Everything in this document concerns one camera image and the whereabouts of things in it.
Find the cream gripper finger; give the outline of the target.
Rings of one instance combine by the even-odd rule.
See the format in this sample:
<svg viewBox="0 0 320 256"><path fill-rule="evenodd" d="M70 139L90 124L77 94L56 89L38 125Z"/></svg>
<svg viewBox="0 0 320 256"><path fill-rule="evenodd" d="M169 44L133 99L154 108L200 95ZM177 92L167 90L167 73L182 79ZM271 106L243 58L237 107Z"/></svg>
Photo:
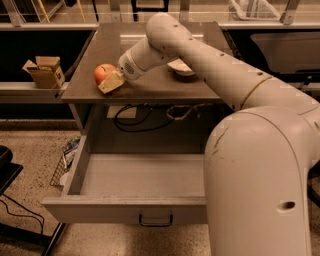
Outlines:
<svg viewBox="0 0 320 256"><path fill-rule="evenodd" d="M103 94L107 94L122 86L124 82L125 79L123 77L123 74L117 70L114 70L102 76L102 81L98 84L98 89Z"/></svg>

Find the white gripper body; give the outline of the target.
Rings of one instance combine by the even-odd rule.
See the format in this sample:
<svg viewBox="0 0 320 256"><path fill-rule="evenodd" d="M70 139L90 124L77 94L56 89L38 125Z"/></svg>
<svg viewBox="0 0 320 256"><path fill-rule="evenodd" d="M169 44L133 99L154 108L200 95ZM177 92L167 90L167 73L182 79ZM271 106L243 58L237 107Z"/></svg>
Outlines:
<svg viewBox="0 0 320 256"><path fill-rule="evenodd" d="M133 61L131 52L127 50L118 60L118 69L126 80L137 80L142 76L141 70Z"/></svg>

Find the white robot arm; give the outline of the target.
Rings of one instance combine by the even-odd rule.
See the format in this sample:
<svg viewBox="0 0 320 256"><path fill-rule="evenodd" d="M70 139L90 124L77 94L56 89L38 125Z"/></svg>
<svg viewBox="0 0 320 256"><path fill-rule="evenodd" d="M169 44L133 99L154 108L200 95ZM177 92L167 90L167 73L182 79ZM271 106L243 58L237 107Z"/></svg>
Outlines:
<svg viewBox="0 0 320 256"><path fill-rule="evenodd" d="M307 179L320 159L320 105L309 95L197 39L167 13L109 73L109 90L181 59L229 107L204 154L213 256L312 256Z"/></svg>

